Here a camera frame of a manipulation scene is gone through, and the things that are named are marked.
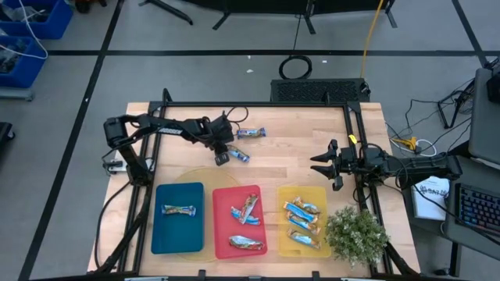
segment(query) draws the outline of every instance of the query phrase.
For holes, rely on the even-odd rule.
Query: blue bin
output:
[[[0,44],[4,46],[8,46],[9,44],[15,45],[19,39],[26,44],[25,54],[40,57],[45,55],[37,42],[31,37],[0,36]],[[0,87],[31,87],[44,62],[44,59],[20,56],[10,73],[0,73]]]
[[[22,0],[25,7],[52,7],[50,15],[43,23],[30,23],[33,33],[39,39],[60,39],[68,24],[70,23],[73,10],[64,2],[64,0]],[[4,5],[10,8],[19,8],[19,0],[4,0]],[[2,28],[11,36],[31,36],[25,22],[0,22]]]

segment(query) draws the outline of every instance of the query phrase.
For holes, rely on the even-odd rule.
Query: wooden table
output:
[[[127,114],[138,115],[147,112],[148,103],[130,103]],[[166,110],[166,118],[187,119],[208,116],[215,119],[228,108],[181,108]],[[242,127],[265,127],[268,137],[239,142],[236,145],[252,156],[249,163],[232,159],[219,167],[231,174],[243,185],[257,184],[261,187],[262,205],[265,213],[268,252],[263,256],[215,261],[188,261],[176,254],[152,254],[151,238],[153,209],[150,209],[148,228],[145,236],[141,275],[146,276],[196,276],[199,269],[205,269],[207,276],[297,276],[310,277],[311,271],[319,271],[323,277],[369,276],[363,266],[351,269],[345,261],[330,258],[284,258],[277,253],[277,187],[319,186],[326,187],[328,212],[331,214],[344,206],[355,206],[352,189],[355,186],[352,176],[343,175],[344,187],[337,192],[331,189],[331,181],[309,167],[309,160],[327,150],[331,139],[337,139],[339,147],[347,147],[347,133],[341,108],[248,108],[249,117]],[[243,109],[235,109],[230,119],[244,116]],[[384,150],[391,151],[384,116],[380,104],[362,104],[362,117],[367,139],[379,144]],[[352,123],[357,135],[355,116]],[[140,143],[134,145],[139,150]],[[212,151],[201,144],[191,144],[180,137],[163,136],[156,166],[155,187],[162,183],[172,183],[181,174],[198,167],[215,167]],[[126,174],[111,176],[106,200],[128,181]],[[393,184],[394,179],[386,183]],[[132,188],[126,189],[108,207],[102,220],[99,242],[100,261],[112,252],[123,236]],[[420,271],[415,246],[406,216],[405,205],[400,193],[386,187],[379,187],[378,194],[384,226],[391,242],[407,263]],[[130,243],[126,269],[132,268],[136,241]],[[93,258],[88,266],[95,269]]]

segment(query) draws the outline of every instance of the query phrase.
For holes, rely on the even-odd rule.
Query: potted plant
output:
[[[346,207],[330,215],[327,220],[326,242],[334,249],[338,259],[356,264],[377,264],[382,259],[389,241],[384,227],[368,210],[357,212]]]

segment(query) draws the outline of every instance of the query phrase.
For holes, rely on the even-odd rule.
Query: gray floor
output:
[[[125,1],[110,50],[231,50],[289,49],[297,20],[293,16],[232,15],[218,30],[211,29],[220,12],[200,9],[178,0],[166,1],[185,11],[193,27],[157,9]],[[60,41],[44,41],[50,50],[99,50],[113,15],[94,5],[88,15],[75,14]],[[500,49],[495,0],[461,0],[481,47]],[[473,51],[451,1],[399,0],[393,9],[398,29],[385,15],[373,33],[374,50]],[[317,35],[302,23],[298,49],[362,50],[373,12],[314,16]],[[32,278],[77,275],[85,272],[102,206],[107,176],[100,157],[107,152],[103,121],[124,113],[128,102],[151,101],[168,87],[175,101],[268,101],[270,81],[286,56],[108,56],[105,58],[84,124],[64,179],[54,215],[38,255]],[[357,77],[359,56],[311,56],[312,78]],[[17,138],[0,162],[0,272],[2,279],[19,275],[41,211],[52,187],[66,142],[95,65],[93,56],[52,56],[33,89],[36,98],[0,101],[0,120],[14,124]],[[470,57],[369,57],[366,79],[372,101],[381,102],[386,120],[405,127],[410,98],[438,100],[473,77],[480,66]],[[288,74],[303,70],[300,62]],[[410,122],[428,116],[434,105],[416,104]],[[458,122],[468,118],[460,116]],[[465,129],[458,128],[437,143],[446,151]],[[444,131],[437,115],[416,126],[415,136],[430,141]],[[449,263],[451,243],[413,229],[422,272]],[[500,262],[465,250],[464,279],[494,279]]]

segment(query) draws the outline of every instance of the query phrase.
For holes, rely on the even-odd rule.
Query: yellow cable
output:
[[[375,23],[377,23],[378,14],[380,14],[380,10],[382,9],[382,4],[384,0],[380,0],[378,4],[377,12],[375,13],[375,17],[372,21],[372,26],[370,27],[370,32],[368,32],[368,37],[366,38],[365,43],[365,51],[362,53],[362,66],[361,66],[361,78],[365,77],[365,64],[366,64],[366,53],[368,52],[368,46],[370,45],[370,39],[372,38],[373,29],[375,28]]]

